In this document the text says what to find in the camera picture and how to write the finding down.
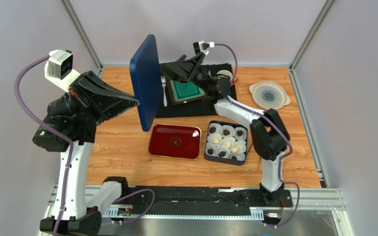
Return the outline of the dark blue box lid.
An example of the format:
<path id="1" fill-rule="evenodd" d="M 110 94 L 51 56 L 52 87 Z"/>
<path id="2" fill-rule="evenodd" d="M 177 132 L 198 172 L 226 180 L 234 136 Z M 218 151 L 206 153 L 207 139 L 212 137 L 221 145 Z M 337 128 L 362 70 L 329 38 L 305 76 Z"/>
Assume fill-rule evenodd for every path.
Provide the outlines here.
<path id="1" fill-rule="evenodd" d="M 149 132 L 163 102 L 157 42 L 153 34 L 147 35 L 132 56 L 129 73 L 134 96 L 140 102 L 137 110 L 142 130 Z"/>

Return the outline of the red lacquer chocolate tray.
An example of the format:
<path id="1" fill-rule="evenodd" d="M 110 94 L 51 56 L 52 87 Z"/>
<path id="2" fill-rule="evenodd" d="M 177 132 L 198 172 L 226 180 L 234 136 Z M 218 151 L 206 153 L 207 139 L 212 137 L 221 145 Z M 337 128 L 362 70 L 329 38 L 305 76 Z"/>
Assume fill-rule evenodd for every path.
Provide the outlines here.
<path id="1" fill-rule="evenodd" d="M 148 153 L 153 156 L 194 160 L 199 156 L 202 131 L 194 126 L 157 124 Z"/>

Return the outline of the silver fork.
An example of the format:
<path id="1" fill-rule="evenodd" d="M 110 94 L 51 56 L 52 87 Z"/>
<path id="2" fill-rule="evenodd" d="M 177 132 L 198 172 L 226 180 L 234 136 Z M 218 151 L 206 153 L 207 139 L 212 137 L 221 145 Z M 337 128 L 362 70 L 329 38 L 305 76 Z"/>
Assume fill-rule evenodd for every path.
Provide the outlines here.
<path id="1" fill-rule="evenodd" d="M 168 103 L 167 103 L 167 97 L 166 97 L 166 78 L 165 76 L 161 76 L 160 78 L 161 78 L 161 85 L 163 89 L 163 106 L 167 107 Z"/>

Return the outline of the teal square plate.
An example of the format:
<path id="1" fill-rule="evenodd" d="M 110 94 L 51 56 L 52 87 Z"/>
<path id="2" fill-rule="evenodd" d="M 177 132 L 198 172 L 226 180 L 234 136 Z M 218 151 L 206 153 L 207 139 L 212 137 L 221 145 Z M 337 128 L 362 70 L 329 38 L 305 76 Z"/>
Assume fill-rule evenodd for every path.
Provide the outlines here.
<path id="1" fill-rule="evenodd" d="M 172 105 L 189 103 L 205 96 L 205 92 L 192 82 L 180 83 L 168 79 L 166 84 Z"/>

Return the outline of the aluminium frame rail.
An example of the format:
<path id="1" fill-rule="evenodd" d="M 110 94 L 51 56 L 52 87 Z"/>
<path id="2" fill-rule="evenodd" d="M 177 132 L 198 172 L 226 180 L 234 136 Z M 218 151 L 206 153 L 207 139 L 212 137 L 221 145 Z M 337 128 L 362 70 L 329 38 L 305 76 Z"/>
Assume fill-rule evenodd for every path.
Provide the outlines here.
<path id="1" fill-rule="evenodd" d="M 95 236 L 102 218 L 114 221 L 136 217 L 158 219 L 253 220 L 279 227 L 284 216 L 289 223 L 302 210 L 330 211 L 339 234 L 351 236 L 353 230 L 340 192 L 333 188 L 287 188 L 268 200 L 258 188 L 129 186 L 123 182 L 118 203 L 106 208 L 91 202 L 100 185 L 85 187 L 83 216 L 69 216 L 57 222 L 56 214 L 41 220 L 40 230 L 51 234 L 57 227 L 60 236 Z"/>

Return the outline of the white round lid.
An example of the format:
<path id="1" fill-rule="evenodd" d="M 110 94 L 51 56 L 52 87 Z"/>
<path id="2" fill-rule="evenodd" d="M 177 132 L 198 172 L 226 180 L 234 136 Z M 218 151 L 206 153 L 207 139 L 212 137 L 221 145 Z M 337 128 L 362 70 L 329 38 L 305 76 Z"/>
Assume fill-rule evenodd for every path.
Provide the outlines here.
<path id="1" fill-rule="evenodd" d="M 285 89 L 272 81 L 263 81 L 251 85 L 249 91 L 255 104 L 265 110 L 278 110 L 291 103 Z"/>

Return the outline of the black cloth placemat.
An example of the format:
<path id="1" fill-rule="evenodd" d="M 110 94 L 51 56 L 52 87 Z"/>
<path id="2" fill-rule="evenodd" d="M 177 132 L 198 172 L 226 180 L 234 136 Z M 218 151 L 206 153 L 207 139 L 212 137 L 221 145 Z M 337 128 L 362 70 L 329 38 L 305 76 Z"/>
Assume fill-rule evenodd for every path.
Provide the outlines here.
<path id="1" fill-rule="evenodd" d="M 217 74 L 220 70 L 227 70 L 232 72 L 232 67 L 229 63 L 224 64 L 212 64 L 212 65 L 202 65 L 202 68 L 205 68 L 211 73 Z M 180 105 L 172 105 L 169 92 L 166 92 L 166 99 L 168 106 L 163 105 L 161 101 L 158 108 L 156 118 L 175 118 L 175 117 L 198 117 L 198 116 L 213 116 L 216 115 L 214 111 L 206 110 L 206 106 L 201 99 L 190 101 L 188 103 Z"/>

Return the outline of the dark blue box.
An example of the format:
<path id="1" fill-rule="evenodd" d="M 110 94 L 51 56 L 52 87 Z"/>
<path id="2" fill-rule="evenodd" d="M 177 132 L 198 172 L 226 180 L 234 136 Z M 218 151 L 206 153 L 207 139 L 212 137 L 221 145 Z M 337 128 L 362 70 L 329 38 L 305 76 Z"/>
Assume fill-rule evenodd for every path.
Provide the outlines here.
<path id="1" fill-rule="evenodd" d="M 234 128 L 236 128 L 236 127 L 243 127 L 243 128 L 245 128 L 244 126 L 242 126 L 242 125 L 240 125 L 240 124 L 235 124 L 235 123 L 229 123 L 229 122 L 223 122 L 223 121 L 216 121 L 216 120 L 213 120 L 213 121 L 211 121 L 211 122 L 209 122 L 209 124 L 210 123 L 219 123 L 219 124 L 221 124 L 222 126 L 223 125 L 231 125 L 231 126 L 233 126 Z M 245 156 L 246 156 L 246 158 L 247 158 L 247 156 L 248 156 L 248 151 L 249 151 L 249 143 L 248 143 L 248 134 L 247 134 L 247 139 L 245 140 L 246 142 L 247 142 L 247 149 L 246 149 L 246 152 L 244 153 L 245 154 Z M 229 165 L 236 165 L 236 166 L 241 166 L 241 165 L 243 165 L 244 163 L 245 163 L 245 161 L 246 161 L 246 159 L 245 159 L 245 161 L 244 162 L 240 162 L 240 161 L 234 161 L 234 160 L 230 160 L 230 159 L 224 159 L 224 158 L 219 158 L 219 157 L 212 157 L 212 156 L 208 156 L 208 155 L 206 155 L 205 154 L 205 151 L 204 151 L 204 158 L 206 159 L 206 160 L 208 160 L 208 161 L 214 161 L 214 162 L 219 162 L 219 163 L 224 163 L 224 164 L 229 164 Z"/>

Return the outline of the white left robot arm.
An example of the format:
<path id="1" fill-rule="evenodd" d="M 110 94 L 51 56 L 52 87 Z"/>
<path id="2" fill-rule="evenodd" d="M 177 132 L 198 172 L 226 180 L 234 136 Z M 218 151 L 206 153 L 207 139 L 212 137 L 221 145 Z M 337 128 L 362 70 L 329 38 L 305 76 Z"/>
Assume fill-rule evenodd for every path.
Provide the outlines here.
<path id="1" fill-rule="evenodd" d="M 89 199 L 85 198 L 86 176 L 98 125 L 139 105 L 93 72 L 45 72 L 45 78 L 64 94 L 51 102 L 33 142 L 61 159 L 58 192 L 51 215 L 40 222 L 40 230 L 55 236 L 95 236 L 101 214 L 122 195 L 124 180 L 109 177 Z"/>

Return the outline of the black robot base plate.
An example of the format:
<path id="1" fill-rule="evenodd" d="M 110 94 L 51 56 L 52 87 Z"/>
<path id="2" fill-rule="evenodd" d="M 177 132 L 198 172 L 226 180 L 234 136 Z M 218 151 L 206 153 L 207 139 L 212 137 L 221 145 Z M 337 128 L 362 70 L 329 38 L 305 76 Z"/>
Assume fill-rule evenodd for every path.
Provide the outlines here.
<path id="1" fill-rule="evenodd" d="M 138 216 L 144 211 L 148 215 L 168 216 L 248 216 L 252 207 L 293 207 L 292 196 L 284 190 L 272 201 L 265 199 L 259 189 L 230 189 L 212 187 L 129 187 L 125 193 L 134 196 L 114 203 L 119 212 Z"/>

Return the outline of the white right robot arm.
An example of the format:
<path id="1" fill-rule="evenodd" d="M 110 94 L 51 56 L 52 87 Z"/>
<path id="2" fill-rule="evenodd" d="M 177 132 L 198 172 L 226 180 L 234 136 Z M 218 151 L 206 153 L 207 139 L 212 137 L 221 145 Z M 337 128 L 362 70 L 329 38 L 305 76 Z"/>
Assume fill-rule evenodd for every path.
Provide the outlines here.
<path id="1" fill-rule="evenodd" d="M 252 146 L 262 162 L 262 180 L 259 199 L 269 206 L 279 202 L 284 191 L 283 160 L 292 154 L 289 133 L 274 109 L 259 111 L 233 99 L 231 95 L 234 75 L 210 74 L 202 66 L 205 54 L 197 53 L 187 59 L 185 55 L 172 62 L 159 65 L 161 73 L 172 81 L 192 82 L 206 94 L 206 109 L 229 118 L 247 128 L 252 135 Z"/>

